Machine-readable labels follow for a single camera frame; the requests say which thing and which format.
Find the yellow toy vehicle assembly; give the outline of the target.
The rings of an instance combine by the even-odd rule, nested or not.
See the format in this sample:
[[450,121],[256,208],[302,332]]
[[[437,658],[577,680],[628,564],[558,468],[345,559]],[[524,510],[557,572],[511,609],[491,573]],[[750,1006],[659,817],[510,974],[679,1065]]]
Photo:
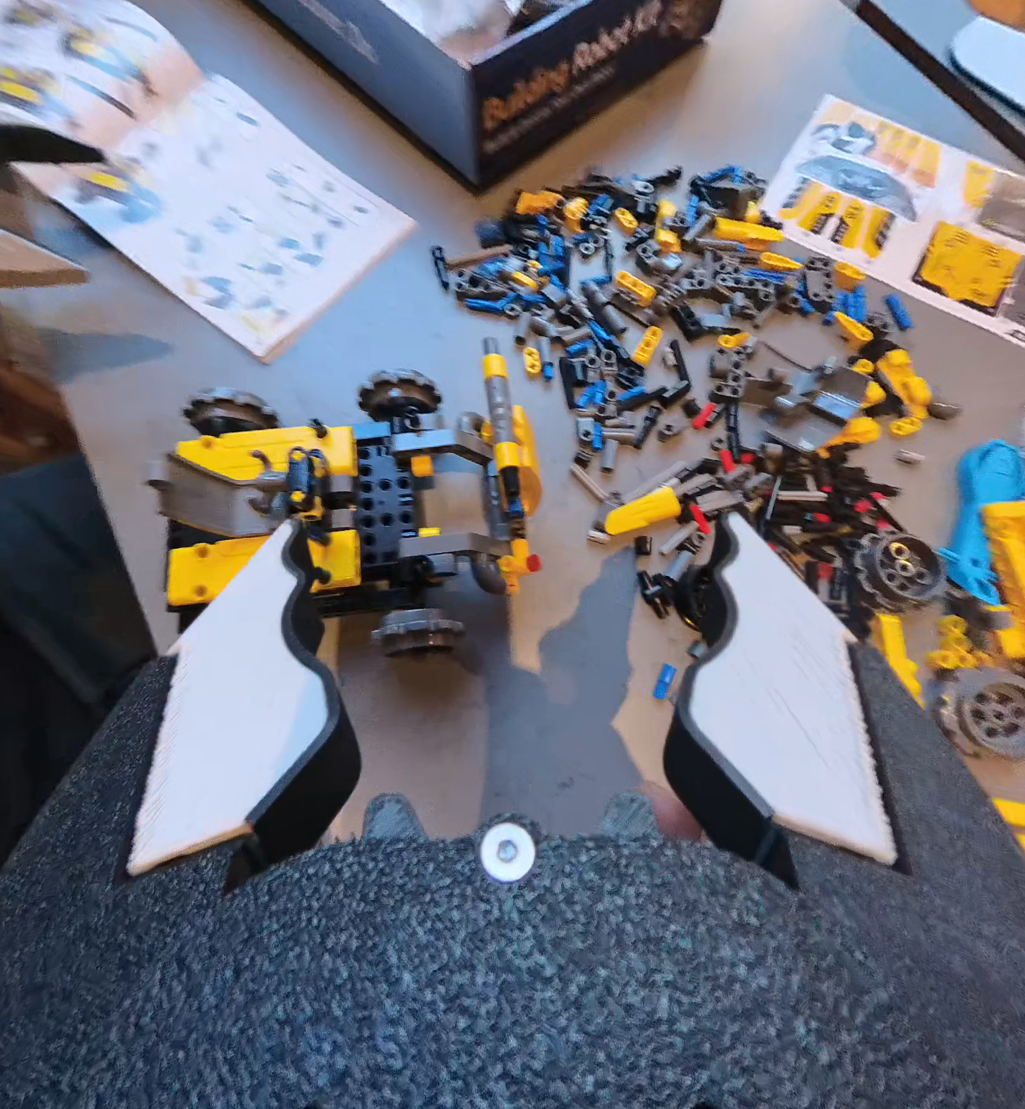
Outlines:
[[[312,419],[283,427],[256,395],[214,389],[184,409],[195,437],[156,462],[148,484],[168,522],[164,591],[180,630],[229,586],[280,526],[306,530],[314,576],[311,598],[322,617],[378,615],[372,641],[386,657],[446,652],[461,622],[428,594],[466,564],[484,592],[511,597],[542,559],[529,520],[542,499],[531,423],[512,403],[499,344],[483,342],[486,414],[443,419],[442,393],[412,370],[379,372],[357,395],[366,423],[328,426]],[[284,507],[292,447],[319,448],[329,466],[318,523]],[[483,530],[448,531],[427,520],[423,495],[436,460],[478,469]]]

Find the wooden beam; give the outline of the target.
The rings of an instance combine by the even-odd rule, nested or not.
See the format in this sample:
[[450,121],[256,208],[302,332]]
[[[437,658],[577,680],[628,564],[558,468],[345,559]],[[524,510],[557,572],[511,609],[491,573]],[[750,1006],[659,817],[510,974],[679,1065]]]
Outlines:
[[0,306],[0,457],[11,462],[45,462],[79,449],[64,400],[43,368],[35,336]]

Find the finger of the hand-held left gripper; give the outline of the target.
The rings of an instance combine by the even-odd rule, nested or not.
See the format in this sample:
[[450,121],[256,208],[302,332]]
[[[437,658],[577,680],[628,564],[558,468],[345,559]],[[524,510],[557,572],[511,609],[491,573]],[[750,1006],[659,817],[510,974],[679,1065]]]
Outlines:
[[103,160],[90,146],[29,123],[0,123],[0,223],[24,223],[26,208],[14,164],[91,164]]
[[0,228],[0,288],[57,287],[88,281],[84,267]]

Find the pile of yellow building pieces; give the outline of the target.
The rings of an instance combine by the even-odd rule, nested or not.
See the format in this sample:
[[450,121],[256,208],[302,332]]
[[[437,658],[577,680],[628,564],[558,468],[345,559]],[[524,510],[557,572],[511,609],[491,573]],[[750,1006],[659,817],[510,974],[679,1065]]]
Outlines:
[[[870,621],[873,644],[934,722],[935,691],[956,670],[1002,669],[1025,679],[1025,499],[986,506],[982,518],[998,574],[999,604],[982,604],[947,578],[938,601],[901,615],[874,611]],[[952,746],[990,790],[993,806],[1025,853],[1025,759],[965,756]]]

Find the grey wheel with knobby tyre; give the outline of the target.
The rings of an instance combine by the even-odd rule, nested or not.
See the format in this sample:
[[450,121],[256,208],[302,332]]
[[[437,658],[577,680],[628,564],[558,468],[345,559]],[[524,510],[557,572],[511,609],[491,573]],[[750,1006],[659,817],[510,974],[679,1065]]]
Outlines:
[[865,535],[852,564],[857,591],[871,611],[901,615],[938,601],[947,590],[945,563],[914,535]]
[[935,691],[938,728],[965,756],[1025,759],[1025,679],[1002,669],[960,669]]

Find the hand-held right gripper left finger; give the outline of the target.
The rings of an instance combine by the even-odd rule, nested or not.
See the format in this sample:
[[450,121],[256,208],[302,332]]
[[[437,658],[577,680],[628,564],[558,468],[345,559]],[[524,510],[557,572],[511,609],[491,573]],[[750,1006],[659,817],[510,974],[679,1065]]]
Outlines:
[[361,776],[361,747],[317,657],[306,530],[281,523],[180,635],[126,874],[225,844],[230,876],[313,849]]

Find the black beam with yellow pins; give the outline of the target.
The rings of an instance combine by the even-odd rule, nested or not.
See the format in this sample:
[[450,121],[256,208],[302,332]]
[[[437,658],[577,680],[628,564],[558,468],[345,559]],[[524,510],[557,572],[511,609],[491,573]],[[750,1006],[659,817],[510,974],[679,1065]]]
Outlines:
[[290,517],[318,523],[325,516],[329,466],[319,448],[292,447],[287,455],[284,507]]

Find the white flat device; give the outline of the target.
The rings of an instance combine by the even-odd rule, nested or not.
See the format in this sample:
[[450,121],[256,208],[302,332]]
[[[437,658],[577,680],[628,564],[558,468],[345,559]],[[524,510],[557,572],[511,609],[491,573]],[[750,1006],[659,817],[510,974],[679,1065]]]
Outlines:
[[976,13],[952,38],[948,53],[963,77],[1025,116],[1025,34]]

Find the adjoining grey table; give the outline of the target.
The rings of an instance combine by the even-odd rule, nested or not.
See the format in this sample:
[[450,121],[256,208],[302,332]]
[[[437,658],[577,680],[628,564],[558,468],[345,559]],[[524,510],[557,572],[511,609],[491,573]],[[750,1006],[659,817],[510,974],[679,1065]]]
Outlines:
[[974,20],[965,2],[846,1],[844,6],[1025,167],[1025,109],[967,77],[953,60],[952,40]]

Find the grey desk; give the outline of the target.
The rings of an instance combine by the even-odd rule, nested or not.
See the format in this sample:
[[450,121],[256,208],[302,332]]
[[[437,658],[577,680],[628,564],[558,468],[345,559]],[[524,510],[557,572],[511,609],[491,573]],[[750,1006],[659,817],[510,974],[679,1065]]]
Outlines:
[[164,522],[148,462],[184,433],[187,396],[252,391],[294,423],[348,423],[357,386],[410,368],[442,388],[451,415],[483,409],[483,336],[500,340],[511,389],[530,414],[545,484],[531,527],[542,571],[510,602],[458,576],[436,603],[467,628],[450,654],[386,660],[369,619],[329,622],[323,649],[361,743],[363,773],[329,830],[361,830],[371,797],[399,792],[427,831],[454,838],[501,813],[561,834],[593,831],[603,802],[664,782],[672,706],[654,700],[664,663],[693,641],[635,590],[627,545],[587,539],[593,499],[570,476],[574,424],[552,385],[522,374],[510,328],[438,287],[429,248],[475,244],[476,218],[511,189],[562,184],[590,165],[612,173],[739,163],[767,175],[825,93],[903,121],[950,146],[1025,172],[840,2],[727,2],[706,47],[524,165],[473,195],[385,118],[237,2],[145,3],[201,65],[230,77],[311,147],[406,212],[416,227],[270,366],[135,269],[58,206],[35,201],[35,237],[90,272],[87,285],[33,297],[52,373],[159,652],[176,635],[161,584]]

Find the sticker sheet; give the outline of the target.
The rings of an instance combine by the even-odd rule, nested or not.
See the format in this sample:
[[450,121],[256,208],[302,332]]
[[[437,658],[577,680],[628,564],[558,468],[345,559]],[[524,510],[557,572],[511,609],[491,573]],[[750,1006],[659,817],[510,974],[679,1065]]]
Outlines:
[[786,240],[1025,348],[1025,177],[826,95],[769,182]]

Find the plain black tyre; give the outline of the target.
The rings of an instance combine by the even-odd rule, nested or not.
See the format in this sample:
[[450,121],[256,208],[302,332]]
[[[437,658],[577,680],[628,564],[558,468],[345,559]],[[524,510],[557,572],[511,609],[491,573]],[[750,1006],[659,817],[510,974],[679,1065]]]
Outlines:
[[729,604],[708,564],[690,564],[673,591],[674,611],[696,634],[713,645],[724,633]]

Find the person's leg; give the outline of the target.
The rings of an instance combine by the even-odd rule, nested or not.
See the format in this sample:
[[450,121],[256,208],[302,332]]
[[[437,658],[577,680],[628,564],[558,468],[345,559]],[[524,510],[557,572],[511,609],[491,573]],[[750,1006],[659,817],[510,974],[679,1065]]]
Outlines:
[[80,452],[0,470],[0,622],[91,708],[111,706],[155,657]]

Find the pile of mixed small pieces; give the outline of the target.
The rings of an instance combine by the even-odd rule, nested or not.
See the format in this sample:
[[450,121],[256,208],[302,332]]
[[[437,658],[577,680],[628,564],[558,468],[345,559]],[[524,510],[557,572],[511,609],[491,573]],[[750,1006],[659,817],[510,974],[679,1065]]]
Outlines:
[[574,476],[600,501],[588,539],[658,560],[638,573],[656,615],[677,614],[677,581],[734,512],[864,635],[857,541],[886,518],[913,533],[900,489],[856,455],[956,409],[899,344],[897,296],[875,307],[857,269],[786,252],[763,179],[727,165],[682,199],[681,177],[590,170],[520,189],[477,221],[471,252],[430,247],[436,279],[463,311],[510,322],[522,369],[560,387]]

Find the dark blue cardboard kit box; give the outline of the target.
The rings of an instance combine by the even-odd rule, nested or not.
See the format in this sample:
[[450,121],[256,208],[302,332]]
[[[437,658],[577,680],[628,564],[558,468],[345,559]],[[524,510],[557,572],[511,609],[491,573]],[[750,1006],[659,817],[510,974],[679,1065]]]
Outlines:
[[459,61],[383,2],[260,2],[475,189],[524,163],[706,40],[719,1],[572,2]]

